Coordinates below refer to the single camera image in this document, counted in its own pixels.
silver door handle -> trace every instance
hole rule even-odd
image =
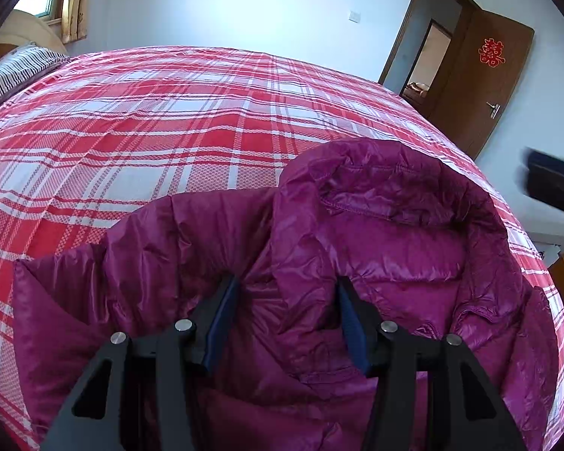
[[[491,110],[491,118],[495,118],[499,109],[502,107],[500,104],[496,103],[495,105],[492,103],[487,102],[487,105],[492,108]]]

purple puffer jacket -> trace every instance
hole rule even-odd
[[[462,336],[500,389],[529,450],[541,450],[558,350],[543,292],[508,248],[491,198],[392,141],[329,142],[278,188],[164,197],[97,245],[15,266],[21,389],[42,438],[90,358],[115,331],[161,331],[242,280],[215,376],[199,385],[213,449],[357,450],[374,396],[334,308],[338,275],[384,319]],[[419,375],[414,448],[423,447]]]

brown wooden door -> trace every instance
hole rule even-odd
[[[530,27],[501,15],[484,10],[472,14],[446,84],[427,114],[427,119],[472,159],[508,104],[533,34]]]

striped pillowcase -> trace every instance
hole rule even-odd
[[[0,58],[0,105],[69,60],[33,43],[4,55]]]

plaid bedsheet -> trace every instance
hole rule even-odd
[[[531,240],[474,163],[397,95],[304,62],[220,48],[74,58],[0,107],[0,418],[37,449],[12,346],[12,263],[97,242],[164,195],[275,186],[336,138],[401,141],[489,192],[514,257],[549,299],[559,345],[544,448],[564,430],[564,307]]]

